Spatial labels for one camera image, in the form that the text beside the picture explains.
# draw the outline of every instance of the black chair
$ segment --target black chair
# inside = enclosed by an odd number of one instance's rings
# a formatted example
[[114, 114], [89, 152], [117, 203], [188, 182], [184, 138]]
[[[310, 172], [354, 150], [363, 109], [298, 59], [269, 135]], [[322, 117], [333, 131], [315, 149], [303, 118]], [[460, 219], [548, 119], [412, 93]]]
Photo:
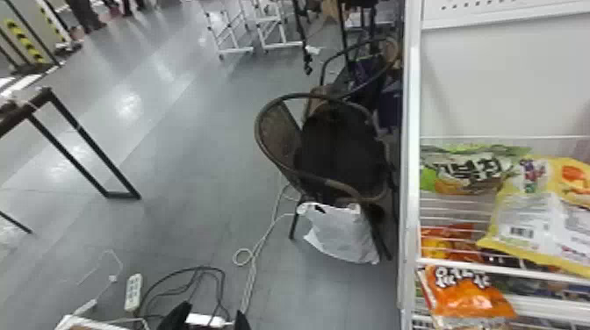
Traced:
[[[392, 67], [395, 61], [389, 61], [381, 53], [369, 54], [371, 68], [369, 68], [370, 76], [363, 77], [363, 79], [355, 72], [354, 66], [359, 62], [359, 55], [365, 48], [374, 44], [381, 44], [385, 47], [397, 47], [397, 45], [387, 38], [369, 39], [359, 42], [351, 47], [348, 47], [326, 59], [321, 66], [320, 85], [312, 89], [314, 95], [322, 94], [331, 97], [340, 98], [353, 103], [360, 104], [370, 111], [374, 111], [378, 105], [378, 98], [381, 90], [385, 86], [387, 74], [392, 72]], [[354, 52], [353, 60], [349, 59], [349, 53]], [[336, 77], [332, 83], [326, 83], [327, 66], [334, 60], [344, 57], [348, 63]], [[319, 100], [310, 100], [307, 103], [304, 112], [304, 118], [312, 115], [313, 109]]]
[[[316, 200], [321, 203], [320, 200], [316, 199], [313, 191], [306, 191], [304, 188], [306, 186], [304, 184], [305, 182], [322, 185], [340, 192], [345, 197], [337, 199], [335, 203], [337, 206], [359, 203], [365, 214], [370, 215], [368, 218], [371, 224], [371, 235], [379, 254], [391, 260], [392, 256], [379, 232], [378, 221], [371, 218], [372, 210], [374, 210], [372, 206], [384, 198], [391, 187], [389, 170], [384, 170], [382, 184], [372, 187], [372, 189], [367, 191], [358, 191], [346, 183], [297, 169], [297, 157], [301, 149], [301, 128], [285, 104], [287, 100], [297, 99], [305, 99], [307, 101], [309, 99], [319, 99], [323, 102], [336, 104], [341, 108], [346, 107], [352, 111], [362, 113], [367, 122], [372, 123], [371, 113], [361, 105], [325, 95], [314, 95], [310, 93], [289, 94], [270, 101], [260, 111], [255, 120], [256, 143], [270, 161], [278, 167], [293, 188], [301, 194], [298, 206], [309, 200]], [[299, 216], [295, 212], [289, 232], [290, 239], [293, 238], [298, 219]]]

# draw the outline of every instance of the white wall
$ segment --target white wall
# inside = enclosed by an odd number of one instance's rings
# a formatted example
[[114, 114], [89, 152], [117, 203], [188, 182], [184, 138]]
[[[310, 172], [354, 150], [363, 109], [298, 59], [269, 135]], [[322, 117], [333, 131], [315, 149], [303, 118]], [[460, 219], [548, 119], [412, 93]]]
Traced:
[[590, 14], [424, 31], [421, 135], [590, 134]]

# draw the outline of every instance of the snack bag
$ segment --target snack bag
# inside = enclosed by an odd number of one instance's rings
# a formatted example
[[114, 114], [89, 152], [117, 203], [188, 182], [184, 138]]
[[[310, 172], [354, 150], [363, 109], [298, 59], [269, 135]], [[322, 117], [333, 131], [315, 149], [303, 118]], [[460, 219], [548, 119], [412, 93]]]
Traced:
[[500, 193], [552, 191], [571, 204], [590, 208], [590, 165], [572, 158], [527, 156]]
[[418, 278], [437, 329], [502, 327], [516, 317], [484, 272], [428, 265]]
[[420, 188], [448, 195], [495, 191], [528, 151], [502, 145], [422, 146]]
[[475, 243], [471, 241], [472, 230], [473, 224], [421, 228], [422, 255], [456, 262], [483, 262]]
[[477, 245], [590, 277], [590, 211], [551, 191], [502, 190], [487, 234]]

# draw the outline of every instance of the white plastic bag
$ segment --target white plastic bag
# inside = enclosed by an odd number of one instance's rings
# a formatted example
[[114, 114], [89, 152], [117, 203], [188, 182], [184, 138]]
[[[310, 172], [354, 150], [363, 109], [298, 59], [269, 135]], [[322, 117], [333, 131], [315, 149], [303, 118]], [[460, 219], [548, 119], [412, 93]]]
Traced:
[[340, 209], [320, 203], [303, 203], [297, 213], [312, 221], [312, 229], [304, 239], [321, 252], [347, 262], [379, 263], [371, 227], [359, 204]]

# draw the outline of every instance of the dark brown chair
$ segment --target dark brown chair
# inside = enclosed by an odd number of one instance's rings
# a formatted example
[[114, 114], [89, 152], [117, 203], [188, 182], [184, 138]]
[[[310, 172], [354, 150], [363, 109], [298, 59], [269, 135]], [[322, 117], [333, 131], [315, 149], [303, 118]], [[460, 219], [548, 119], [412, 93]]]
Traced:
[[[308, 201], [315, 200], [314, 194], [311, 191], [304, 189], [302, 180], [308, 183], [316, 183], [330, 189], [341, 192], [346, 197], [338, 198], [336, 204], [343, 205], [348, 203], [359, 203], [361, 207], [368, 211], [372, 204], [386, 196], [388, 192], [389, 174], [384, 173], [383, 184], [378, 187], [374, 187], [368, 191], [358, 191], [355, 188], [347, 185], [346, 183], [338, 182], [325, 177], [319, 177], [313, 173], [301, 171], [296, 167], [296, 158], [299, 150], [301, 149], [301, 128], [292, 116], [289, 108], [285, 101], [304, 99], [308, 103], [311, 99], [319, 99], [322, 102], [329, 102], [337, 104], [339, 107], [350, 108], [352, 111], [361, 112], [369, 123], [371, 121], [370, 112], [358, 104], [351, 102], [342, 101], [335, 97], [328, 97], [325, 95], [314, 95], [310, 93], [294, 93], [284, 95], [268, 102], [263, 109], [260, 111], [255, 120], [255, 139], [256, 143], [263, 151], [263, 153], [272, 161], [281, 173], [287, 178], [289, 183], [295, 188], [300, 194], [301, 199], [299, 204]], [[295, 212], [293, 221], [291, 224], [291, 231], [289, 232], [289, 238], [293, 238], [295, 227], [297, 226], [299, 216]], [[384, 255], [388, 260], [391, 260], [392, 256], [385, 245], [381, 233], [378, 230], [377, 221], [370, 219], [371, 234], [378, 252]]]

